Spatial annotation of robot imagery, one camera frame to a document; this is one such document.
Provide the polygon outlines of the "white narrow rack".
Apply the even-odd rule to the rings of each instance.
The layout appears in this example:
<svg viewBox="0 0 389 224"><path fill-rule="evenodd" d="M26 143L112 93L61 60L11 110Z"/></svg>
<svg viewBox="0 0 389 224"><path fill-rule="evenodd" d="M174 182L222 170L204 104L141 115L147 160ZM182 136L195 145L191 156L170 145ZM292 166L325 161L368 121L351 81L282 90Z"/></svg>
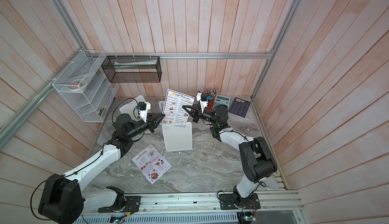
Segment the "white narrow rack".
<svg viewBox="0 0 389 224"><path fill-rule="evenodd" d="M138 116L137 110L134 111L135 107L139 102L145 102L145 98L142 95L137 96L135 99L126 100L119 107L119 111L124 114L127 113L131 117Z"/></svg>
<svg viewBox="0 0 389 224"><path fill-rule="evenodd" d="M158 105L159 105L159 110L163 113L165 108L165 101L159 101Z"/></svg>
<svg viewBox="0 0 389 224"><path fill-rule="evenodd" d="M167 152L192 150L192 123L184 126L162 125L165 149Z"/></svg>

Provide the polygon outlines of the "dim sum menu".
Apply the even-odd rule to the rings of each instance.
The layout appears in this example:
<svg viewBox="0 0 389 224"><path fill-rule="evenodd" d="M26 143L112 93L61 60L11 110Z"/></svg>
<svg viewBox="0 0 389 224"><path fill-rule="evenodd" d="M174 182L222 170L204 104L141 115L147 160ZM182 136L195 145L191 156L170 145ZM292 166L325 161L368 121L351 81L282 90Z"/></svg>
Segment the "dim sum menu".
<svg viewBox="0 0 389 224"><path fill-rule="evenodd" d="M195 98L192 96L168 89L162 112L165 115L162 124L186 127L189 114L182 106L192 106L194 101Z"/></svg>

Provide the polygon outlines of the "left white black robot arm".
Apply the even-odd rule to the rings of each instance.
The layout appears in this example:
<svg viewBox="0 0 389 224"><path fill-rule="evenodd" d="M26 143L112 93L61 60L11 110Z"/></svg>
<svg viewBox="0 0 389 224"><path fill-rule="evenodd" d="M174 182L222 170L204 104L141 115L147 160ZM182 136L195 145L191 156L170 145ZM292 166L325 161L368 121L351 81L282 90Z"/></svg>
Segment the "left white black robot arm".
<svg viewBox="0 0 389 224"><path fill-rule="evenodd" d="M128 153L134 137L146 131L154 133L164 117L162 113L148 113L145 119L134 121L129 114L119 115L113 123L115 130L111 139L98 153L76 168L62 175L53 174L42 182L43 193L33 216L43 221L72 224L79 216L96 209L122 212L126 199L121 189L109 186L90 195L82 191L104 169Z"/></svg>

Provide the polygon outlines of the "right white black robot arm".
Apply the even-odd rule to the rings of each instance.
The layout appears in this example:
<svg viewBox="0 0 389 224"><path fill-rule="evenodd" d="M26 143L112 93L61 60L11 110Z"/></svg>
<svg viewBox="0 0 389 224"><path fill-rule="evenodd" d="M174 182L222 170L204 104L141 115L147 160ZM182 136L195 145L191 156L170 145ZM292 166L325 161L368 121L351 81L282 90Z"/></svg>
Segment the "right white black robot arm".
<svg viewBox="0 0 389 224"><path fill-rule="evenodd" d="M227 194L219 191L216 196L222 210L260 208L255 191L259 186L266 187L264 180L277 171L273 154L263 137L248 137L233 130L228 124L228 108L226 105L216 106L212 111L200 106L183 106L192 121L200 119L210 123L212 137L228 144L240 153L244 175L234 186L233 192Z"/></svg>

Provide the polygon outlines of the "red pen cup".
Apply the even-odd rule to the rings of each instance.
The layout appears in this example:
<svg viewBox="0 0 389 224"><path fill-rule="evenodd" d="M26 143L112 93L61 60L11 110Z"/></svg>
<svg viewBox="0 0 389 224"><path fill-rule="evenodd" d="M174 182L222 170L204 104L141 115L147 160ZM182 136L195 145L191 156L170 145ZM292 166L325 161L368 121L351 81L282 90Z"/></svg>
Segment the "red pen cup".
<svg viewBox="0 0 389 224"><path fill-rule="evenodd" d="M207 100L208 100L208 106L207 110L212 111L214 104L215 104L215 98L217 95L217 90L214 88L207 88Z"/></svg>

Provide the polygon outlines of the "grey desk calculator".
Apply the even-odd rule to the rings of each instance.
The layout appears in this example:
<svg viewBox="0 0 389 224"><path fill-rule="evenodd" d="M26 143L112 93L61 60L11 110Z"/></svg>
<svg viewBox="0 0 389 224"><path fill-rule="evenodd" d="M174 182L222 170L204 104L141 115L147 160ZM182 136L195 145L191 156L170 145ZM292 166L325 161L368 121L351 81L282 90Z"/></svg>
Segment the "grey desk calculator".
<svg viewBox="0 0 389 224"><path fill-rule="evenodd" d="M228 108L230 107L230 102L231 98L226 97L226 96L221 96L221 95L216 95L214 99L214 106L219 106L219 105L226 105Z"/></svg>

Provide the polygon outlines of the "left red white menu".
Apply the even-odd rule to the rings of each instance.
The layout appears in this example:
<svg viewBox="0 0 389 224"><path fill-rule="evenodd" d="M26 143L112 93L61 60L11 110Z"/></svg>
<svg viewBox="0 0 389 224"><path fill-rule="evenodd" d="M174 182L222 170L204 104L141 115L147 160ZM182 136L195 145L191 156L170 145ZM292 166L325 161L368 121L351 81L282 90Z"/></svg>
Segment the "left red white menu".
<svg viewBox="0 0 389 224"><path fill-rule="evenodd" d="M152 145L146 147L132 160L152 185L171 168L170 163Z"/></svg>

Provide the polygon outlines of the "dark purple card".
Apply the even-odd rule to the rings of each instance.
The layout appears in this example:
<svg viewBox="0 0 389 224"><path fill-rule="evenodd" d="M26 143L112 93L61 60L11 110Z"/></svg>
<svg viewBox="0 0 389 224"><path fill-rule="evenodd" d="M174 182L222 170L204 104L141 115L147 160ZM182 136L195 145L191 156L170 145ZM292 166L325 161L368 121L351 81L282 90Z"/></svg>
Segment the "dark purple card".
<svg viewBox="0 0 389 224"><path fill-rule="evenodd" d="M246 99L235 98L230 105L229 112L237 116L246 117L246 114L249 110L251 102Z"/></svg>

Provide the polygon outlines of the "paper inside black basket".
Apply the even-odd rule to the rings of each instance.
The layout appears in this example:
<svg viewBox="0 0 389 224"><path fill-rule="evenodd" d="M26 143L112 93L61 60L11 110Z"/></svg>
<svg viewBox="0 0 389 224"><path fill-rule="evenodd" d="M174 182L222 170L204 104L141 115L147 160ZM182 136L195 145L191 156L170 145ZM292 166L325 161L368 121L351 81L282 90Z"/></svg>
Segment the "paper inside black basket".
<svg viewBox="0 0 389 224"><path fill-rule="evenodd" d="M157 65L158 60L115 62L115 69L150 69Z"/></svg>

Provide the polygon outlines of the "tape roll on shelf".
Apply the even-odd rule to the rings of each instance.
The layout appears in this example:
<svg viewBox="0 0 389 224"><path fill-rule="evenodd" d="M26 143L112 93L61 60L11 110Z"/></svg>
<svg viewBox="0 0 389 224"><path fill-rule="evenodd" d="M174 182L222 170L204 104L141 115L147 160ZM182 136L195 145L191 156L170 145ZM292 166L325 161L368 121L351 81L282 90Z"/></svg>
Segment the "tape roll on shelf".
<svg viewBox="0 0 389 224"><path fill-rule="evenodd" d="M86 87L86 80L77 78L72 80L67 86L67 90L70 92L82 91Z"/></svg>

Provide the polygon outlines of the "black mesh wall basket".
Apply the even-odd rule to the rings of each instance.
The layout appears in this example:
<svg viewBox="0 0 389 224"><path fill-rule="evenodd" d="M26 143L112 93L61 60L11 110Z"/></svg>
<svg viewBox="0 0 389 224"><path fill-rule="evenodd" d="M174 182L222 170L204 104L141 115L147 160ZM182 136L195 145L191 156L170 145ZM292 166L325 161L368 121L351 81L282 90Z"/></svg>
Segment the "black mesh wall basket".
<svg viewBox="0 0 389 224"><path fill-rule="evenodd" d="M157 59L157 65L150 69L115 69L115 62L146 61ZM105 75L113 83L158 83L162 69L157 56L107 56L101 65Z"/></svg>

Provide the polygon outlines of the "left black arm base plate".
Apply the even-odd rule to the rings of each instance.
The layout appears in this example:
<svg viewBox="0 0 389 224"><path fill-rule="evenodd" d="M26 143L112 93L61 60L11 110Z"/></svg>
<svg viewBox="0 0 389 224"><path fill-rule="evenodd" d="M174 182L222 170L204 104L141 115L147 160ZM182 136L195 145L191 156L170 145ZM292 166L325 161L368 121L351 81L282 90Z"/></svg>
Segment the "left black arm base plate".
<svg viewBox="0 0 389 224"><path fill-rule="evenodd" d="M112 206L98 209L98 213L135 213L139 211L141 196L118 196Z"/></svg>

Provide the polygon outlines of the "aluminium front rail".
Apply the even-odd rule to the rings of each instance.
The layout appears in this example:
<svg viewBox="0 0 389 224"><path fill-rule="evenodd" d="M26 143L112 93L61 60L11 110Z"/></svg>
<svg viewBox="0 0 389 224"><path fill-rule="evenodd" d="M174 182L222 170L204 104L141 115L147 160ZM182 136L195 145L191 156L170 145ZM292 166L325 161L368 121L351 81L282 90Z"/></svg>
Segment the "aluminium front rail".
<svg viewBox="0 0 389 224"><path fill-rule="evenodd" d="M260 208L250 207L233 209L241 211L282 211L304 210L297 191L256 191ZM214 213L223 212L215 192L204 193L163 193L163 194L127 194L126 197L140 197L137 215L142 214L173 214L173 213Z"/></svg>

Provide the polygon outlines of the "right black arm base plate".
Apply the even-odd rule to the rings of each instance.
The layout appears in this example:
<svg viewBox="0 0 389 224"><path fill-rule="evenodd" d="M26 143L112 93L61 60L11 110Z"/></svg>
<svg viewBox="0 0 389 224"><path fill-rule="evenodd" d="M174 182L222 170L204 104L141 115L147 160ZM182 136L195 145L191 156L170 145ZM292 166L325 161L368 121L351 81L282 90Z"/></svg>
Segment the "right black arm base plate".
<svg viewBox="0 0 389 224"><path fill-rule="evenodd" d="M217 198L220 202L220 208L222 210L233 210L233 209L261 209L258 195L252 193L246 198L241 198L237 193L226 194L218 193Z"/></svg>

